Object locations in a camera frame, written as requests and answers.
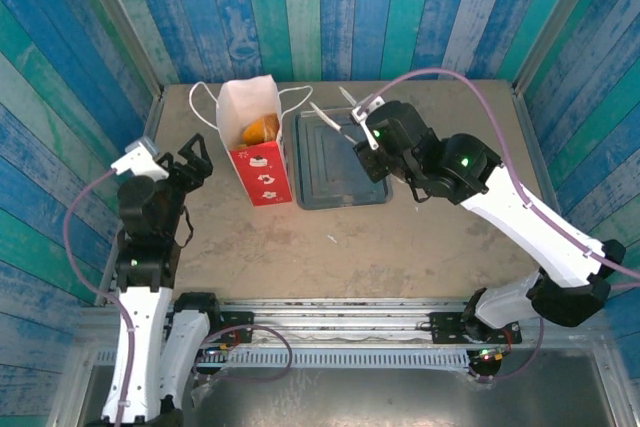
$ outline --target cable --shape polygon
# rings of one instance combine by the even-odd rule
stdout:
[[[245,330],[245,329],[253,329],[253,330],[264,330],[265,332],[269,332],[270,334],[275,335],[286,347],[287,352],[289,353],[289,359],[287,361],[287,365],[285,365],[282,370],[280,370],[280,372],[278,372],[277,374],[274,374],[270,377],[235,377],[235,376],[219,376],[218,379],[220,380],[230,380],[233,382],[244,382],[244,383],[251,383],[251,384],[265,384],[268,382],[273,382],[275,380],[280,380],[284,377],[286,377],[289,372],[291,371],[291,364],[293,364],[293,349],[291,348],[291,344],[287,341],[287,339],[284,338],[284,336],[280,333],[277,332],[276,330],[272,329],[271,327],[266,327],[264,325],[255,325],[255,324],[244,324],[244,325],[235,325],[233,327],[227,327],[226,329],[222,329],[219,330],[218,332],[216,332],[215,334],[210,335],[209,337],[206,337],[202,343],[206,344],[207,342],[211,342],[215,339],[217,339],[218,337],[221,337],[225,334],[230,334],[231,332],[237,332],[239,330]]]
[[[478,90],[478,88],[469,79],[467,79],[464,75],[459,74],[457,72],[454,72],[452,70],[440,69],[440,68],[437,68],[437,67],[432,67],[432,68],[427,68],[427,69],[418,69],[418,70],[414,70],[412,72],[408,72],[408,73],[406,73],[404,75],[401,75],[400,77],[395,78],[391,82],[385,84],[383,87],[381,87],[374,94],[372,94],[369,97],[367,97],[364,100],[363,104],[359,107],[358,114],[362,115],[363,113],[369,113],[369,106],[371,105],[371,102],[373,102],[373,99],[381,96],[387,90],[389,90],[391,87],[399,84],[400,82],[402,82],[404,80],[410,79],[412,77],[417,77],[419,75],[426,75],[426,74],[450,75],[450,76],[458,79],[462,83],[464,83],[467,87],[469,87],[471,92],[473,92],[475,94],[475,96],[478,98],[478,100],[480,101],[480,104],[484,108],[485,113],[487,114],[487,116],[489,117],[489,120],[491,121],[491,125],[493,126],[493,130],[496,133],[496,137],[498,138],[498,142],[500,143],[500,147],[502,148],[502,153],[503,153],[503,156],[504,156],[504,163],[505,163],[505,165],[507,167],[507,171],[509,172],[509,177],[511,178],[511,182],[513,183],[513,187],[515,188],[516,192],[518,193],[518,196],[522,200],[523,205],[525,206],[525,208],[531,209],[544,223],[546,223],[549,227],[551,227],[553,230],[555,230],[564,239],[569,241],[569,243],[571,243],[572,245],[574,245],[575,247],[580,249],[580,251],[582,251],[582,253],[583,253],[583,255],[585,257],[591,257],[592,259],[596,260],[600,264],[606,265],[607,267],[610,267],[613,270],[617,270],[618,272],[621,272],[621,273],[623,273],[625,275],[628,275],[629,277],[632,277],[634,279],[640,280],[640,273],[634,272],[631,269],[623,267],[622,265],[616,264],[615,262],[612,262],[611,260],[605,259],[601,255],[596,254],[595,252],[593,252],[593,250],[590,247],[584,245],[578,239],[574,238],[573,235],[571,235],[569,232],[567,232],[562,227],[560,227],[558,224],[556,224],[551,218],[549,218],[544,212],[542,212],[542,210],[540,210],[535,204],[533,204],[533,202],[531,202],[531,199],[529,197],[527,197],[527,194],[525,194],[524,189],[522,188],[522,182],[520,181],[520,177],[518,176],[518,172],[516,171],[516,167],[515,167],[515,164],[513,162],[512,157],[511,157],[511,153],[509,152],[509,147],[507,146],[507,141],[504,138],[504,134],[502,133],[502,129],[500,128],[500,125],[498,124],[498,120],[497,120],[495,114],[493,113],[493,110],[491,109],[491,106],[489,105],[489,102],[484,97],[482,92],[480,92],[480,90]],[[636,282],[636,283],[628,283],[628,284],[618,284],[618,285],[616,285],[614,287],[616,289],[622,289],[622,288],[627,288],[627,287],[638,287],[638,286],[640,286],[640,283]]]
[[[122,389],[120,390],[120,399],[118,401],[118,411],[116,413],[116,420],[114,422],[115,427],[120,427],[122,424],[122,417],[124,416],[124,408],[127,403],[127,394],[129,392],[129,382],[131,380],[131,371],[133,370],[133,359],[136,349],[136,339],[135,339],[135,329],[133,325],[133,320],[131,319],[131,315],[127,311],[126,307],[120,302],[120,299],[111,292],[106,290],[100,290],[95,287],[91,282],[87,280],[84,276],[78,265],[76,264],[76,259],[73,256],[73,250],[71,249],[71,241],[70,241],[70,225],[71,225],[71,217],[73,216],[73,212],[78,207],[80,201],[85,198],[96,186],[107,180],[113,174],[115,174],[115,169],[108,170],[96,180],[85,186],[84,189],[78,194],[78,197],[71,203],[67,213],[64,216],[64,222],[62,224],[62,237],[64,238],[64,248],[67,252],[67,258],[69,259],[69,263],[71,264],[71,268],[74,273],[78,277],[78,280],[84,284],[84,286],[93,292],[96,295],[102,296],[108,301],[114,303],[118,309],[120,310],[120,315],[124,320],[124,323],[127,327],[128,333],[128,346],[127,346],[127,364],[124,369],[124,375],[122,376]]]
[[[513,372],[509,374],[504,374],[504,375],[482,376],[478,374],[476,371],[474,371],[471,368],[471,366],[469,366],[469,373],[479,381],[484,381],[484,382],[491,382],[492,380],[507,380],[507,379],[510,379],[511,377],[515,377],[519,373],[523,372],[527,367],[529,367],[529,365],[531,365],[531,362],[533,362],[535,358],[538,356],[538,354],[540,353],[540,347],[542,347],[543,339],[544,339],[544,321],[542,320],[542,317],[540,317],[540,333],[538,334],[538,342],[536,343],[536,346],[534,347],[533,352],[531,353],[531,356],[527,359],[527,361],[524,364],[522,364]]]

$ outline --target blue wooden plank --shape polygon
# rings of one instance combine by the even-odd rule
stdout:
[[[12,0],[13,2],[24,2],[27,0]],[[85,32],[84,28],[76,17],[73,15],[69,6],[64,0],[35,0],[36,5],[26,5],[27,9],[42,9],[42,11],[49,18],[49,21],[45,25],[40,25],[38,28],[47,29],[47,25],[52,24],[50,28],[54,28],[64,38],[65,42],[75,54],[78,61],[84,66],[85,72],[89,78],[95,81],[98,89],[109,100],[111,108],[118,109],[118,114],[122,119],[127,122],[133,132],[138,135],[142,134],[144,130],[144,123],[136,115],[135,111],[131,108],[129,100],[122,92],[120,85],[114,79],[111,72],[105,65],[104,61],[98,54],[95,46],[91,42],[91,39]],[[11,8],[8,2],[5,2],[7,7]],[[26,29],[35,40],[32,32]]]
[[[1,0],[2,10],[7,8],[34,44],[64,78],[85,108],[100,126],[108,132],[118,149],[124,150],[136,136],[134,126],[120,115],[123,108],[114,109],[97,88],[78,59],[73,55],[49,18],[37,6],[35,0]]]
[[[0,365],[0,415],[26,416],[5,417],[5,419],[11,419],[11,422],[6,424],[2,424],[4,419],[0,417],[0,425],[11,427],[44,425],[40,423],[41,417],[35,416],[49,414],[61,377],[54,372]]]
[[[193,83],[206,79],[207,70],[198,53],[181,0],[147,0],[147,4],[180,81]]]
[[[468,77],[492,79],[496,76],[531,1],[496,0],[467,72]]]
[[[69,207],[84,188],[84,183],[24,125],[0,104],[0,156],[25,176]],[[78,205],[76,214],[107,240],[114,238],[117,217],[94,193]]]
[[[547,164],[640,55],[640,0],[619,0],[534,123]]]
[[[460,0],[425,0],[412,69],[442,65],[459,5]]]
[[[129,66],[120,56],[89,1],[66,0],[66,2],[100,53],[107,69],[129,99],[133,109],[142,120],[146,120],[151,107],[152,95],[146,88],[143,89],[138,85]]]
[[[393,79],[411,70],[423,9],[424,0],[391,0],[381,79]]]
[[[552,112],[550,103],[566,75],[575,66],[584,52],[586,45],[591,42],[605,19],[618,0],[593,0],[578,23],[575,31],[567,40],[558,54],[557,60],[549,68],[547,75],[530,103],[531,121],[534,126],[544,120]]]
[[[263,75],[251,0],[216,0],[236,78]]]
[[[640,104],[595,148],[556,190],[558,202],[571,210],[618,165],[640,149]]]
[[[640,193],[640,150],[637,150],[567,213],[569,221],[589,231]]]
[[[390,1],[356,0],[351,80],[380,78]]]
[[[6,314],[0,314],[0,364],[62,372],[73,336]]]
[[[48,415],[0,417],[0,427],[46,427],[47,420],[49,420]]]
[[[262,65],[276,81],[293,80],[286,0],[251,0],[260,39]]]
[[[356,0],[320,0],[322,80],[349,80]]]
[[[466,74],[496,0],[460,0],[442,66]]]
[[[89,304],[0,261],[0,312],[73,334],[80,307]]]
[[[63,246],[62,223],[67,208],[2,157],[0,178],[3,184],[0,189],[0,209]],[[103,271],[111,249],[110,243],[75,215],[71,230],[74,253]]]
[[[207,82],[225,82],[235,78],[216,0],[181,0],[188,16]]]

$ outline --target painted wood panel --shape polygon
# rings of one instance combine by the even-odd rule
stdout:
[[[119,0],[142,48],[150,60],[158,81],[163,84],[179,82],[173,61],[167,52],[158,27],[145,0]]]
[[[442,66],[466,73],[473,62],[496,0],[460,0]]]
[[[216,2],[235,77],[248,79],[262,75],[262,59],[251,0],[216,0]]]
[[[51,409],[53,394],[59,380],[60,374],[54,372],[0,365],[0,415],[26,416],[0,417],[0,425],[11,427],[45,425],[41,419]]]
[[[224,79],[234,77],[227,40],[218,9],[215,8],[216,0],[181,1],[206,71],[206,78],[213,79],[214,82],[223,82]]]
[[[116,46],[102,26],[89,0],[65,0],[71,12],[91,39],[107,69],[117,82],[119,88],[129,99],[129,103],[138,116],[144,121],[149,114],[152,96],[146,88],[141,88],[135,80],[128,65],[120,56]]]
[[[532,0],[496,0],[467,76],[495,77]]]
[[[82,180],[2,104],[0,104],[0,156],[66,207],[71,205],[84,188]],[[78,205],[76,215],[103,238],[107,240],[114,238],[117,226],[116,216],[94,193],[89,194]]]
[[[515,79],[558,0],[532,0],[497,77]]]
[[[320,0],[286,0],[293,80],[322,80]]]
[[[109,100],[113,108],[122,106],[125,120],[131,122],[134,129],[142,131],[143,122],[136,115],[135,109],[127,99],[120,84],[109,71],[102,57],[96,50],[88,32],[71,12],[65,0],[35,0],[35,8],[42,9],[53,27],[64,38],[65,42],[75,54],[78,61],[84,66],[88,76],[95,80],[96,86]]]
[[[351,77],[356,0],[320,0],[322,80]]]
[[[62,224],[67,208],[34,184],[17,168],[0,157],[0,208],[42,235],[64,246]],[[73,238],[71,245],[75,254],[102,271],[104,259],[109,256],[111,242],[74,216],[71,220]]]
[[[293,66],[285,0],[251,0],[262,66],[276,81],[291,80]]]
[[[425,0],[412,69],[442,65],[460,0]]]
[[[89,304],[54,287],[0,261],[0,312],[73,334],[78,317],[69,313]]]
[[[573,34],[558,54],[556,61],[549,68],[536,95],[533,96],[529,111],[534,127],[537,122],[543,122],[550,112],[550,103],[556,91],[582,55],[585,45],[593,40],[594,35],[617,1],[593,0],[589,5]]]
[[[146,0],[181,82],[206,78],[187,13],[181,0]]]
[[[391,0],[356,0],[351,79],[380,77]]]
[[[391,0],[381,79],[393,79],[411,70],[424,4],[425,0]]]

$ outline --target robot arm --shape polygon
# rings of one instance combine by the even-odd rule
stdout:
[[[540,264],[539,272],[524,279],[474,294],[464,316],[472,337],[484,339],[490,330],[537,316],[574,327],[603,307],[611,289],[605,281],[610,269],[585,256],[530,205],[523,205],[500,157],[483,142],[468,134],[440,140],[413,106],[397,101],[378,107],[366,119],[356,108],[352,117],[369,131],[367,138],[376,140],[354,147],[373,182],[394,174],[409,185],[416,202],[443,197],[459,204],[492,223]],[[589,237],[525,192],[593,252],[622,261],[625,249],[619,242]]]

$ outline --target white rope handle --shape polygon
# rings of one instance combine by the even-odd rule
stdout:
[[[216,99],[216,96],[213,95],[213,92],[211,92],[209,90],[209,87],[207,86],[207,84],[205,84],[204,82],[200,81],[200,82],[196,82],[195,84],[193,84],[193,87],[191,87],[191,90],[189,91],[189,107],[191,107],[191,110],[193,110],[193,113],[196,114],[196,116],[205,124],[207,124],[209,127],[211,127],[212,129],[215,129],[219,132],[218,127],[212,123],[209,122],[207,119],[205,119],[204,117],[202,117],[200,115],[200,112],[198,112],[196,110],[196,108],[193,105],[193,92],[198,88],[198,86],[201,85],[205,88],[205,90],[209,93],[209,96],[213,99],[213,101],[216,103],[216,107],[218,106],[218,99]]]

